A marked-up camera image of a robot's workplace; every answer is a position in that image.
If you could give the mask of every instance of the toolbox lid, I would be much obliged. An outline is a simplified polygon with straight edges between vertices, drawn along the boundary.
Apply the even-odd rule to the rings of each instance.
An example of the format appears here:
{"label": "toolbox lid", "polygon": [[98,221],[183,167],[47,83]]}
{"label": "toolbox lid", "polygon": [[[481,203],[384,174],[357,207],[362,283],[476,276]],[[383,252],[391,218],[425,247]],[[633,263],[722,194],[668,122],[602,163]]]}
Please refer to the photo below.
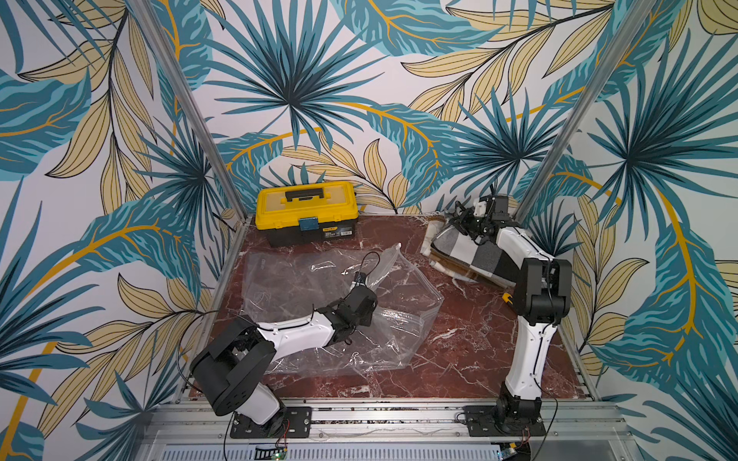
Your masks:
{"label": "toolbox lid", "polygon": [[348,181],[264,189],[256,202],[256,228],[261,230],[299,226],[304,218],[328,223],[358,217],[354,186]]}

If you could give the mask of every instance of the toolbox handle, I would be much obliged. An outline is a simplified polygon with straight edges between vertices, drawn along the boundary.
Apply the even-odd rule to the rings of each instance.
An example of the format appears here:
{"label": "toolbox handle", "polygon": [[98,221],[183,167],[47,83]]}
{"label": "toolbox handle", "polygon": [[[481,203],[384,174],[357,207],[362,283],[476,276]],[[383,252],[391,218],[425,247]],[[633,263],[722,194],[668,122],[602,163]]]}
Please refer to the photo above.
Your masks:
{"label": "toolbox handle", "polygon": [[318,196],[318,198],[324,197],[322,187],[316,187],[314,189],[290,190],[288,192],[285,192],[284,194],[287,201],[292,201],[293,198],[297,198],[299,200],[308,200],[316,195]]}

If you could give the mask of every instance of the wallpaper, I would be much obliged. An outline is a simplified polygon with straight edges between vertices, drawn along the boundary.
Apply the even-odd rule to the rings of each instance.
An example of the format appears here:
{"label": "wallpaper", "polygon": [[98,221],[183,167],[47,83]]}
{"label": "wallpaper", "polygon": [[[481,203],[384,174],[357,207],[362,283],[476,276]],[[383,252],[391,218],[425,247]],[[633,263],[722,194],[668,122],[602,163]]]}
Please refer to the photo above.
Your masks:
{"label": "wallpaper", "polygon": [[563,327],[646,461],[738,460],[738,2],[658,2],[639,40],[667,8],[526,224],[572,261]]}
{"label": "wallpaper", "polygon": [[[154,2],[188,80],[199,3]],[[124,1],[0,1],[0,460],[127,460],[235,228]]]}
{"label": "wallpaper", "polygon": [[222,0],[211,56],[182,68],[210,67],[193,94],[247,209],[263,187],[342,179],[366,212],[434,212],[512,192],[631,3]]}

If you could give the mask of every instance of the clear plastic sheet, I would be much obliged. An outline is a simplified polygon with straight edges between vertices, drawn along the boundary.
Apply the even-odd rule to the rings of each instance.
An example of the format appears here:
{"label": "clear plastic sheet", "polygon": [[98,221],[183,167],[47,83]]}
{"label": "clear plastic sheet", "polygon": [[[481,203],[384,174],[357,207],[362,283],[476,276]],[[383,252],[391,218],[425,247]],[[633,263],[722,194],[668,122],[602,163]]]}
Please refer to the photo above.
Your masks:
{"label": "clear plastic sheet", "polygon": [[[311,254],[251,253],[244,275],[242,314],[256,322],[281,322],[310,315],[344,297],[368,250],[331,249]],[[363,271],[376,264],[366,257]],[[396,370],[406,367],[425,340],[443,296],[400,252],[382,252],[368,278],[378,299],[370,327],[359,326],[351,344],[303,350],[273,363],[267,372],[304,376]]]}

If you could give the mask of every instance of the black wire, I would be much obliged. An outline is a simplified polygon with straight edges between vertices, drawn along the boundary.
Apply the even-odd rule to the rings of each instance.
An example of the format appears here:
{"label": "black wire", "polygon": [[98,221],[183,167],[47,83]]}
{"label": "black wire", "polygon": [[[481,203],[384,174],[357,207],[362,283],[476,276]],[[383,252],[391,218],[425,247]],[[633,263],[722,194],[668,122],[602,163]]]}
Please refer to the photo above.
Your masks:
{"label": "black wire", "polygon": [[382,257],[381,257],[381,256],[379,256],[379,253],[377,253],[377,252],[375,252],[375,251],[371,251],[371,252],[368,252],[368,253],[367,253],[367,254],[365,254],[365,255],[364,255],[364,257],[362,258],[362,263],[361,263],[361,265],[359,266],[359,272],[361,272],[361,271],[362,271],[362,269],[364,268],[364,261],[365,261],[365,260],[367,259],[367,256],[369,256],[369,255],[370,255],[370,254],[372,254],[372,253],[376,254],[376,264],[374,265],[374,267],[373,267],[373,268],[371,268],[371,271],[367,272],[367,277],[369,277],[369,274],[371,274],[371,273],[372,273],[372,272],[374,271],[374,269],[376,269],[376,267],[377,267],[377,266],[379,266],[379,261],[381,261],[381,260],[382,260]]}
{"label": "black wire", "polygon": [[559,399],[554,397],[552,394],[548,393],[548,391],[543,390],[540,384],[538,384],[538,380],[536,378],[533,378],[533,381],[536,383],[536,386],[538,386],[538,389],[541,389],[541,392],[545,392],[549,397],[552,397],[556,401],[556,408],[553,411],[553,417],[551,418],[550,423],[548,424],[548,429],[546,429],[546,433],[543,436],[543,440],[541,441],[541,446],[538,447],[538,451],[536,451],[536,456],[531,458],[531,461],[536,461],[536,458],[539,454],[541,454],[541,450],[543,450],[543,444],[546,443],[546,438],[548,437],[548,432],[551,430],[551,426],[554,424],[554,420],[556,419],[556,413],[559,412]]}
{"label": "black wire", "polygon": [[230,431],[230,424],[233,421],[234,416],[235,412],[231,413],[231,417],[228,420],[228,426],[226,426],[226,433],[223,435],[223,459],[225,461],[228,461],[228,456],[226,455],[226,439],[228,438],[228,431]]}
{"label": "black wire", "polygon": [[[216,310],[213,310],[213,311],[207,311],[207,312],[203,312],[203,313],[202,313],[202,315],[201,315],[200,317],[202,317],[202,316],[206,316],[206,315],[207,315],[207,314],[209,314],[209,313],[215,313],[215,312],[218,312],[218,310],[216,309]],[[178,344],[178,346],[179,346],[179,349],[181,349],[181,348],[182,348],[182,339],[184,339],[184,338],[185,338],[185,335],[184,335],[184,334],[183,334],[183,335],[182,335],[182,336],[181,336],[181,337],[179,338],[179,344]],[[193,383],[190,383],[190,380],[188,380],[188,379],[187,379],[187,378],[185,377],[185,374],[184,374],[184,373],[182,372],[182,367],[180,367],[180,366],[179,366],[179,359],[180,359],[180,357],[177,357],[177,359],[176,359],[177,372],[179,373],[179,375],[180,375],[180,376],[182,377],[182,379],[184,379],[184,382],[185,382],[186,384],[188,384],[188,385],[189,385],[190,387],[192,387],[192,388],[193,388],[194,390],[196,390],[197,392],[200,392],[201,394],[203,394],[203,395],[204,395],[204,394],[205,394],[205,392],[202,392],[202,389],[200,389],[199,387],[197,387],[197,386],[196,386],[195,384],[193,384]]]}

